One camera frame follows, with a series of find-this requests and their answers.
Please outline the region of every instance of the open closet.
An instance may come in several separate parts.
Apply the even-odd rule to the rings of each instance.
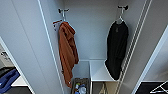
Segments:
[[[90,78],[90,94],[99,82],[106,83],[108,94],[135,94],[167,26],[167,4],[167,0],[1,0],[0,37],[33,94],[69,94],[59,55],[59,26],[53,26],[65,20],[76,32],[79,57],[72,79]],[[127,10],[118,8],[127,5]],[[59,9],[68,11],[63,14]],[[122,72],[114,80],[105,66],[107,36],[121,14],[129,36]]]

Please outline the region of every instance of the closet floor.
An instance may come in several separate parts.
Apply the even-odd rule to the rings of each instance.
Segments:
[[[6,93],[3,94],[32,94],[28,87],[12,87]]]
[[[140,87],[138,88],[136,94],[167,94],[165,92],[162,93],[150,93],[153,89],[161,85],[163,82],[142,82]],[[168,83],[163,86],[166,90],[168,90]]]

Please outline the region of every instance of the black coat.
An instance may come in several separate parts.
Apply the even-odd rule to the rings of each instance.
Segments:
[[[105,65],[114,78],[120,77],[121,64],[125,57],[128,38],[128,27],[123,21],[121,24],[114,22],[107,37],[107,60]]]

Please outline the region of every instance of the coat hook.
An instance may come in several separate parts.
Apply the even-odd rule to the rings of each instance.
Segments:
[[[127,10],[128,9],[128,5],[127,6],[118,6],[118,8],[125,8],[125,10]]]
[[[59,12],[59,13],[61,13],[62,11],[69,11],[69,9],[66,9],[66,10],[58,9],[58,12]]]

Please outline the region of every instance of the clothing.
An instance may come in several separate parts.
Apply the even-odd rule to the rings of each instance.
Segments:
[[[107,60],[105,61],[105,65],[114,80],[118,80],[120,76],[121,64],[126,52],[127,38],[128,27],[125,22],[117,24],[115,21],[107,37]]]
[[[65,83],[68,87],[72,87],[71,78],[72,75],[72,68],[74,64],[77,64],[78,53],[75,45],[74,40],[74,29],[68,24],[68,22],[62,22],[59,29],[59,53],[61,64],[63,68],[63,74]]]

